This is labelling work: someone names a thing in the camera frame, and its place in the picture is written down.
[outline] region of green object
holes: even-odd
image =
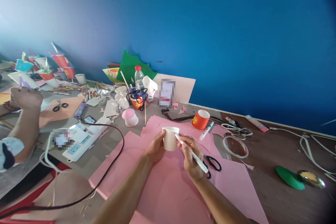
[[[126,52],[126,49],[124,50],[124,55],[122,56],[122,58],[123,59],[121,60],[119,73],[117,76],[117,80],[119,80],[120,82],[124,82],[124,78],[120,73],[120,71],[122,71],[127,84],[129,85],[132,83],[131,78],[134,79],[136,65],[141,66],[141,71],[143,72],[144,76],[147,75],[151,79],[154,79],[154,77],[158,74],[157,72],[153,72],[149,68],[149,64],[144,64],[140,62],[137,56],[129,55]]]
[[[306,187],[304,183],[302,183],[296,173],[291,172],[290,170],[282,167],[282,166],[276,166],[275,167],[276,172],[279,174],[280,178],[283,179],[288,185],[293,187],[296,190],[304,190]]]

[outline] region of white power strip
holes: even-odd
[[[96,124],[111,124],[111,120],[106,117],[101,117]],[[81,142],[76,142],[69,147],[65,152],[63,152],[63,156],[72,162],[76,162],[96,141],[96,139],[106,130],[107,126],[94,126],[91,125],[87,129],[87,137]]]

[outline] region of hand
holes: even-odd
[[[28,89],[27,87],[22,87],[21,89],[12,88],[10,90],[11,97],[15,104],[23,110],[40,110],[43,96],[38,88]]]
[[[145,155],[149,157],[152,165],[155,165],[157,162],[159,162],[166,152],[163,148],[163,138],[165,134],[165,130],[160,131],[154,137],[153,141],[149,144],[147,150],[145,151]]]
[[[193,160],[190,149],[192,149],[192,151],[198,156],[201,161],[203,161],[203,152],[193,138],[189,136],[184,136],[181,133],[179,135],[180,139],[184,142],[184,144],[181,144],[180,142],[177,144],[178,147],[182,146],[184,154],[184,169],[192,180],[200,180],[203,178],[205,173],[196,163],[196,161]]]

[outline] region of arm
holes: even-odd
[[[29,156],[38,138],[38,121],[43,97],[40,91],[26,87],[22,87],[21,90],[12,88],[10,91],[15,103],[22,108],[18,122],[8,135],[20,139],[24,144],[24,149],[14,157],[15,163],[20,163]]]
[[[184,144],[178,143],[179,147],[182,146],[184,153],[184,168],[202,195],[216,222],[218,224],[251,223],[220,191],[218,191],[205,176],[205,173],[198,164],[193,160],[187,145],[189,145],[200,160],[203,160],[203,153],[195,140],[188,136],[181,136],[180,139],[184,142]]]
[[[165,153],[163,148],[165,133],[165,130],[162,130],[156,135],[128,176],[105,201],[102,209],[93,220],[93,224],[130,222],[152,167],[163,158]]]

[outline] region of scissors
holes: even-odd
[[[58,105],[52,109],[54,112],[58,111],[61,107],[66,108],[66,107],[69,106],[68,103],[61,103],[60,99],[56,99],[56,101],[57,101]]]
[[[204,156],[205,159],[209,162],[209,164],[216,170],[216,171],[221,171],[222,170],[222,167],[221,167],[221,164],[213,157],[211,156]],[[210,173],[210,170],[208,171],[208,174],[209,176],[207,177],[208,179],[211,179],[211,173]]]

